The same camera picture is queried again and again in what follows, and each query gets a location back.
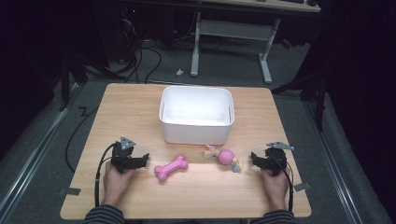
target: wooden table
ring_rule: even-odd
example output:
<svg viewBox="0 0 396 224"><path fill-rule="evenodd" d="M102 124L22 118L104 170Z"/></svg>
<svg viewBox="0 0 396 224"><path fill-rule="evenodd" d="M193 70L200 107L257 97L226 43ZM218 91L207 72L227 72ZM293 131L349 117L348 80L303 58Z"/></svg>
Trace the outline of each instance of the wooden table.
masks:
<svg viewBox="0 0 396 224"><path fill-rule="evenodd" d="M146 168L138 169L120 209L125 218L231 218L261 217L268 212L260 169L252 165L250 152L264 157L265 144L288 143L271 92L264 88L224 87L233 95L235 123L221 148L228 148L243 163L241 173L204 158L205 146L169 144L163 140L159 107L164 85L110 84L106 88L87 143L81 154L71 188L61 211L64 219L83 219L94 207L93 189L98 162L104 150L124 136L136 141L133 157L149 153ZM160 183L154 167L183 154L189 168L176 171ZM294 158L286 151L301 183ZM100 201L103 199L103 180ZM304 191L294 193L293 212L308 217L311 208Z"/></svg>

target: pink dog bone toy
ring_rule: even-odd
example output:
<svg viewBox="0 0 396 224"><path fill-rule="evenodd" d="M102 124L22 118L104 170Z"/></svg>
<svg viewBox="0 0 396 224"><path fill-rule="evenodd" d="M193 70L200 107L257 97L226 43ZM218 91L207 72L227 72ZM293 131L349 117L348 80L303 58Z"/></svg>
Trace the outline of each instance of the pink dog bone toy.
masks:
<svg viewBox="0 0 396 224"><path fill-rule="evenodd" d="M232 170L234 172L240 172L242 169L242 163L233 156L233 153L231 150L228 149L215 149L214 147L210 145L206 145L207 148L209 149L208 151L205 151L205 159L210 159L212 157L218 157L219 162L222 165L233 165Z"/></svg>
<svg viewBox="0 0 396 224"><path fill-rule="evenodd" d="M178 155L174 161L165 166L156 166L154 173L157 175L158 180L164 181L172 172L178 169L187 169L187 167L189 167L189 163L184 160L184 156Z"/></svg>

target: striped sleeve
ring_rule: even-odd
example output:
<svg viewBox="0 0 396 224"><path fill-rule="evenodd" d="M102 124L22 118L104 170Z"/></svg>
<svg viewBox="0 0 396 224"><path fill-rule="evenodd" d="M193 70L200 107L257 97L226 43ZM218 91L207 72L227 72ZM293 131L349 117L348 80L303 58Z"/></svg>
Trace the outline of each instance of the striped sleeve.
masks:
<svg viewBox="0 0 396 224"><path fill-rule="evenodd" d="M85 216L83 224L113 224L123 223L123 213L111 205L105 204L94 207Z"/></svg>
<svg viewBox="0 0 396 224"><path fill-rule="evenodd" d="M263 218L254 220L252 224L286 224L296 223L294 214L287 210L276 210L264 215Z"/></svg>

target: black cable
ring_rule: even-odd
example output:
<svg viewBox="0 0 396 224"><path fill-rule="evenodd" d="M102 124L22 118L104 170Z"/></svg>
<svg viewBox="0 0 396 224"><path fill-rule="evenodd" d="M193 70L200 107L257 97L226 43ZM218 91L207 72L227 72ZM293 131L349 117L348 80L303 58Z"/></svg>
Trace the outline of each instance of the black cable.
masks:
<svg viewBox="0 0 396 224"><path fill-rule="evenodd" d="M106 148L105 152L102 155L102 159L99 161L98 165L98 170L96 171L96 177L95 177L95 192L94 192L94 198L95 198L95 207L99 206L99 182L100 182L100 169L102 168L103 162L105 162L108 159L111 159L111 157L105 159L105 155L107 152L114 147L116 144L113 143L108 148Z"/></svg>
<svg viewBox="0 0 396 224"><path fill-rule="evenodd" d="M189 38L191 38L191 37L193 37L193 35L189 36L189 37L186 37L184 39L181 39L181 40L174 40L172 43L174 43L176 45L179 45L179 46L182 46L182 47L189 47L189 46L194 45L194 40L190 40L189 41ZM180 42L182 42L182 41L184 41L184 42L189 41L189 43L188 44L180 44Z"/></svg>
<svg viewBox="0 0 396 224"><path fill-rule="evenodd" d="M286 172L285 168L283 168L283 167L280 165L280 163L274 158L274 156L272 155L272 153L270 154L270 156L271 156L271 157L274 159L274 161L279 165L280 169L283 171L283 173L285 174L286 178L287 178L288 181L289 181L289 209L288 209L288 210L291 212L291 211L293 210L293 183L291 182L290 177L289 177L288 173ZM291 167L290 167L290 172L291 172L292 179L294 179L293 171L291 170Z"/></svg>
<svg viewBox="0 0 396 224"><path fill-rule="evenodd" d="M142 44L140 45L140 48L142 47L143 43L148 43L148 42L154 42L154 44L152 46L145 46L145 49L154 49L155 47L158 46L158 40L156 39L147 39L147 40L143 40Z"/></svg>
<svg viewBox="0 0 396 224"><path fill-rule="evenodd" d="M202 44L200 44L199 46L200 46L201 49L215 50L215 49L220 48L223 45L223 43L224 43L224 38L223 37L219 37L219 36L211 36L211 37L209 37L207 39L209 39L209 40L210 39L219 39L219 44L217 46L215 46L214 48L205 48Z"/></svg>
<svg viewBox="0 0 396 224"><path fill-rule="evenodd" d="M88 60L83 55L79 55L79 54L74 54L74 55L75 55L76 59L81 62L81 64L91 66L95 70L101 72L102 75L105 75L107 77L112 77L112 78L115 78L115 79L123 79L123 77L121 77L118 74L108 70L107 68L103 67L102 65L100 65L98 63L95 63L95 62L92 62L92 61Z"/></svg>
<svg viewBox="0 0 396 224"><path fill-rule="evenodd" d="M135 32L133 32L131 38L128 38L128 39L130 39L130 40L127 41L127 50L125 53L125 58L128 59L129 57L131 57L131 60L128 62L128 64L125 67L123 67L117 71L111 71L105 67L100 66L99 64L90 62L87 59L81 59L85 64L92 66L98 72L94 72L94 71L90 70L88 67L85 67L85 71L87 73L95 75L95 76L105 75L108 77L120 78L118 76L118 74L124 73L135 66L136 58L134 56L134 52L138 48L137 45L140 43L139 34L136 34Z"/></svg>
<svg viewBox="0 0 396 224"><path fill-rule="evenodd" d="M192 17L192 22L191 22L191 26L190 26L189 31L187 31L187 33L184 34L182 37L174 39L174 40L172 41L173 43L178 44L177 41L184 40L184 39L188 39L188 38L191 38L191 37L194 37L194 36L195 36L195 35L192 35L192 34L191 34L191 31L192 31L192 28L194 27L194 24L196 24L196 22L195 22L196 18L197 18L197 12L195 12L194 15L193 15L193 17Z"/></svg>
<svg viewBox="0 0 396 224"><path fill-rule="evenodd" d="M151 51L157 53L158 56L160 56L160 60L158 61L157 65L146 75L145 84L148 84L149 76L151 75L152 72L155 71L155 69L157 69L160 66L161 61L163 60L163 57L157 50L155 50L155 49L148 49L148 50L151 50Z"/></svg>
<svg viewBox="0 0 396 224"><path fill-rule="evenodd" d="M84 123L84 121L89 118L97 109L99 108L99 106L97 106L93 111L91 111L91 113L89 113L88 115L85 116L85 118L78 124L77 128L73 131L72 135L70 136L67 145L66 145L66 149L64 151L64 158L66 159L66 164L69 167L69 169L74 173L76 170L72 167L72 165L69 162L68 156L67 156L67 152L69 150L70 147L70 143L72 142L72 139L74 137L74 135L77 133L78 129L81 127L82 123Z"/></svg>
<svg viewBox="0 0 396 224"><path fill-rule="evenodd" d="M229 45L237 45L237 46L245 46L245 45L247 45L247 44L250 44L251 42L258 42L258 40L254 40L254 39L249 39L249 40L244 40L244 42L243 43L238 43L238 42L236 42L236 41L231 41L231 40L228 40L227 38L224 38L224 43L226 43L226 44L229 44Z"/></svg>
<svg viewBox="0 0 396 224"><path fill-rule="evenodd" d="M125 78L124 83L128 82L128 80L132 76L132 74L135 73L136 83L139 84L139 75L137 74L137 68L142 63L142 48L141 47L139 48L139 51L140 51L139 63L134 66L134 70L129 74L129 76L127 78Z"/></svg>

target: gray carpet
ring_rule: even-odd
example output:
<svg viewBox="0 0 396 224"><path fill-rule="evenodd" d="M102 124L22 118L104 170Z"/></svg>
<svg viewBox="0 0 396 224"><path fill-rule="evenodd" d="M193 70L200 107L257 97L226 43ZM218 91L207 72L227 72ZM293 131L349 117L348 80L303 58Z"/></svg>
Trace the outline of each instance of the gray carpet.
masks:
<svg viewBox="0 0 396 224"><path fill-rule="evenodd" d="M175 45L170 48L148 42L145 44L146 47L153 46L151 49L157 50L162 55L160 66L151 74L149 80L274 89L294 79L309 50L309 46L287 50L282 46L274 45L268 58L274 83L268 86L263 82L257 61L257 53L260 52L258 46L261 44L261 42L252 42L243 46L223 44L215 50L209 49L214 48L216 44L203 45L205 49L201 51L200 75L190 77L191 46ZM141 80L144 80L145 75L156 66L159 59L154 51L143 50L142 63L138 68ZM178 69L183 70L184 75L176 76ZM129 81L134 82L134 75ZM61 187L68 187L73 177L64 159L65 147L73 131L85 118L81 116L82 109L79 107L85 106L87 113L95 109L100 104L106 85L110 82L115 81L106 77L90 76L88 83L78 88L81 90L80 94L68 107L68 112L50 142L44 160L10 214L7 223L80 223L80 221L60 218L64 196L59 195L58 191ZM39 144L51 122L59 115L57 110L62 104L59 86L54 91L55 99L37 116L0 163L2 198L7 195L22 166ZM324 159L317 130L312 125L312 118L308 116L306 106L295 93L295 91L287 91L275 95L275 100L289 142L296 148L293 155L300 175L304 182L309 182L311 185L311 189L306 193L312 207L312 215L297 218L297 221L298 223L349 223L346 210ZM78 163L93 119L94 116L90 116L71 141L68 159L73 167ZM391 223L345 139L329 98L326 99L323 127L323 134L359 209L362 223Z"/></svg>

